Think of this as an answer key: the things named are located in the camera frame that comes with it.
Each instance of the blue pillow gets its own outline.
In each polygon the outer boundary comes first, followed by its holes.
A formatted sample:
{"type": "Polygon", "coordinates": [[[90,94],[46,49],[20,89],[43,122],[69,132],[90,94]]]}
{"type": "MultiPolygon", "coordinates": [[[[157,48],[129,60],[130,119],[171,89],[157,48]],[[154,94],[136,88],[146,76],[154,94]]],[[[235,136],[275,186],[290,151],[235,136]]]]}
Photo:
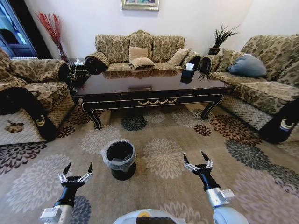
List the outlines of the blue pillow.
{"type": "Polygon", "coordinates": [[[267,74],[267,69],[260,59],[245,54],[237,58],[235,63],[228,67],[228,72],[239,76],[262,77],[267,74]]]}

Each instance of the side table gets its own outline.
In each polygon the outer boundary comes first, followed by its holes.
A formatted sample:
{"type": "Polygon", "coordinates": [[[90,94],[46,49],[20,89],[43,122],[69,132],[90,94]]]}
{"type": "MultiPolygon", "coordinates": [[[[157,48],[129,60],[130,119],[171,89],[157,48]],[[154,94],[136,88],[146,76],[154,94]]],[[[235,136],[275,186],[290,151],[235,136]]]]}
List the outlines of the side table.
{"type": "Polygon", "coordinates": [[[76,58],[68,58],[66,60],[67,64],[71,69],[68,78],[71,83],[70,89],[72,96],[76,94],[76,92],[83,86],[83,84],[90,77],[90,74],[88,73],[87,68],[85,66],[84,58],[79,58],[80,62],[83,62],[83,64],[76,65],[76,60],[76,58]]]}

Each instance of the glass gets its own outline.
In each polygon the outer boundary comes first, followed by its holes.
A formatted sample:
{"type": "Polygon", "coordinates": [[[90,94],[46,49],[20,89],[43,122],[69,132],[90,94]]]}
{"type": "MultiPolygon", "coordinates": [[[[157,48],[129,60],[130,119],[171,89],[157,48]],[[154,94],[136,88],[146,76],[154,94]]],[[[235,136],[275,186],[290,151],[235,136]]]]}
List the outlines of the glass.
{"type": "Polygon", "coordinates": [[[220,80],[209,80],[198,71],[192,77],[185,77],[175,70],[118,71],[90,76],[76,95],[128,93],[129,88],[149,87],[151,91],[167,91],[231,86],[220,80]]]}
{"type": "Polygon", "coordinates": [[[1,2],[0,33],[8,44],[27,44],[1,2]]]}

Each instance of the potted plant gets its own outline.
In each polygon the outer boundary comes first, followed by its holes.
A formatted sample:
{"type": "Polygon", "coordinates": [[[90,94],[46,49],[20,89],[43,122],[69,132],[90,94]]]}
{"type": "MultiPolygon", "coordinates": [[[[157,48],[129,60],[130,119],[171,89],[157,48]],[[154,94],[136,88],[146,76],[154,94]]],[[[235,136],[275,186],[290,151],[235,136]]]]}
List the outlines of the potted plant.
{"type": "Polygon", "coordinates": [[[223,44],[223,42],[226,41],[226,39],[228,39],[230,36],[236,35],[238,33],[234,33],[234,30],[237,29],[239,26],[232,28],[230,30],[226,30],[228,26],[226,26],[225,28],[223,28],[223,25],[220,24],[220,28],[215,30],[215,44],[212,48],[210,48],[209,50],[209,55],[216,55],[218,54],[219,50],[220,50],[220,45],[223,44]]]}

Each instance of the plastic bag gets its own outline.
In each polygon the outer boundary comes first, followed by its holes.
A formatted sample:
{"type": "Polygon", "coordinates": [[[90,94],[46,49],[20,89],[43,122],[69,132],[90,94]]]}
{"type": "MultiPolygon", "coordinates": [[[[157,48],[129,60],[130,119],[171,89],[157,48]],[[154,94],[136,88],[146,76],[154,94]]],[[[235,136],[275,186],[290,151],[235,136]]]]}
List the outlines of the plastic bag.
{"type": "Polygon", "coordinates": [[[109,142],[100,154],[110,169],[123,172],[128,172],[136,157],[134,146],[126,139],[109,142]]]}

